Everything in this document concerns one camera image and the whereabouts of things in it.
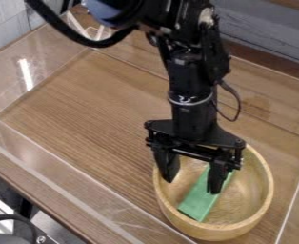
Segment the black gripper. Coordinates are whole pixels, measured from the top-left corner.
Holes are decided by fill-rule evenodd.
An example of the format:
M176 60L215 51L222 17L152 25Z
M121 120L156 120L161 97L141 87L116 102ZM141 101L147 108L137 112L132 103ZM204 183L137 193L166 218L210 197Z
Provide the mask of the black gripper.
M207 97L170 95L172 119L149 120L147 145L163 179L172 183L180 170L180 157L210 163L207 191L219 194L228 173L240 169L246 142L218 123L218 104Z

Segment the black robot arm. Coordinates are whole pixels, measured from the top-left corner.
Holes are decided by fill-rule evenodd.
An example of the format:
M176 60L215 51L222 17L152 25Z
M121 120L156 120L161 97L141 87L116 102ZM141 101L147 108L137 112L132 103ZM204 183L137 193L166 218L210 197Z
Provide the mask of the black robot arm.
M218 194L230 172L242 168L246 141L218 122L218 89L231 89L224 81L231 56L215 6L210 0L88 0L87 7L101 25L139 29L159 48L174 117L148 121L145 128L164 180L175 180L179 158L190 156L210 163L207 191Z

